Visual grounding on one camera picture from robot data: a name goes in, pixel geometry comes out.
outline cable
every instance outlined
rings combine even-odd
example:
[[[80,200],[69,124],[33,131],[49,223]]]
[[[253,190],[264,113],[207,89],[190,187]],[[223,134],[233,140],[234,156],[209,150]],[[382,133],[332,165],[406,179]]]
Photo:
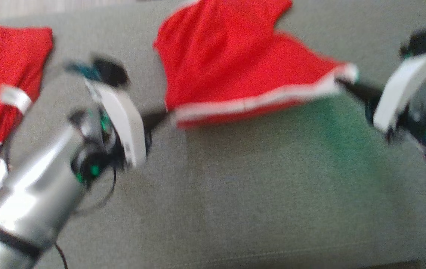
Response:
[[[72,213],[72,216],[73,217],[84,217],[84,216],[87,216],[89,214],[94,213],[95,211],[97,211],[99,209],[102,209],[104,206],[107,205],[108,201],[112,198],[114,191],[115,191],[115,185],[116,184],[117,184],[117,170],[114,167],[114,180],[112,181],[112,187],[110,188],[110,191],[105,195],[105,197],[93,206],[90,206],[86,209],[74,211]]]
[[[59,255],[62,258],[62,262],[64,264],[64,269],[68,269],[67,259],[65,259],[65,255],[63,254],[63,251],[62,251],[61,247],[59,247],[59,244],[57,244],[57,242],[55,242],[54,246],[55,246],[55,248],[59,252]]]

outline gray fabric surface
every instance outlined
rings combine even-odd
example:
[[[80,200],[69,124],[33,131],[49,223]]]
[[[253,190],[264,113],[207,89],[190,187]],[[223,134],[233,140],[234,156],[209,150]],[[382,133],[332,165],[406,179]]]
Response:
[[[91,52],[121,59],[136,105],[161,106],[165,75],[151,44],[177,3],[2,22],[55,34],[12,164],[90,102],[82,80],[62,72],[64,60]],[[425,25],[426,1],[297,0],[278,28],[383,83],[399,65],[401,42]],[[351,268],[426,257],[426,165],[409,143],[388,147],[347,96],[186,132],[166,124],[147,165],[118,180],[106,208],[62,232],[71,268]],[[60,268],[61,260],[52,250],[38,267]]]

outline black strap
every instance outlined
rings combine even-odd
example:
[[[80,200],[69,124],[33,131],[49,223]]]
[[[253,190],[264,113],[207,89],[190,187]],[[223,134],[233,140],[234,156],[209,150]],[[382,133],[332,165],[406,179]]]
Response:
[[[10,235],[1,229],[0,242],[18,250],[19,252],[22,252],[23,254],[31,257],[34,260],[38,260],[40,258],[40,255],[42,254],[42,250],[40,248],[16,236]]]

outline red cloth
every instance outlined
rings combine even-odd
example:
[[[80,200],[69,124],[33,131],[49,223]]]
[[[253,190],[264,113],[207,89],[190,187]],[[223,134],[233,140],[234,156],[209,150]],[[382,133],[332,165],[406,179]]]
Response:
[[[52,29],[14,29],[0,26],[0,85],[22,89],[35,102],[42,69],[52,49]],[[20,120],[17,108],[0,103],[0,144]]]
[[[177,125],[222,123],[339,93],[355,66],[316,55],[277,33],[290,0],[199,0],[163,22],[154,43]]]

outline white trim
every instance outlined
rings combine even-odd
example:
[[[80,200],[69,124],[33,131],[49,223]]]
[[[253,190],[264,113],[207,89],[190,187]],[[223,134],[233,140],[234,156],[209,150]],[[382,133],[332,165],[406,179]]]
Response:
[[[18,87],[6,84],[0,85],[0,102],[16,107],[22,114],[27,113],[32,105],[32,100],[27,93]]]
[[[358,78],[358,68],[353,64],[346,64],[333,69],[314,84],[284,85],[254,97],[224,102],[183,104],[174,109],[174,118],[177,122],[195,121],[212,115],[242,114],[294,100],[307,102],[317,98],[334,96],[341,92],[341,87],[334,83],[336,77],[355,82]]]

